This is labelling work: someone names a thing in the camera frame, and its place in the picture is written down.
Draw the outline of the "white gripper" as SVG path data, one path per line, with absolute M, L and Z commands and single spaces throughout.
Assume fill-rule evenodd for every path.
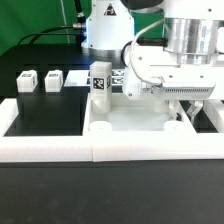
M 141 46 L 134 50 L 128 46 L 124 50 L 126 65 L 123 93 L 130 100 L 146 100 L 153 95 L 153 87 L 165 82 L 214 82 L 215 88 L 208 99 L 224 100 L 224 54 L 216 53 L 204 65 L 178 64 L 174 53 L 166 52 L 161 46 Z M 203 100 L 190 100 L 187 115 L 194 124 L 197 114 L 202 110 Z M 171 119 L 181 121 L 177 101 L 168 102 Z

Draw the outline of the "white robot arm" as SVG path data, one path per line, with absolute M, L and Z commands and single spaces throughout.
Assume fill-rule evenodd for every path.
M 224 0 L 91 0 L 87 54 L 119 55 L 130 100 L 191 103 L 195 118 L 224 98 Z

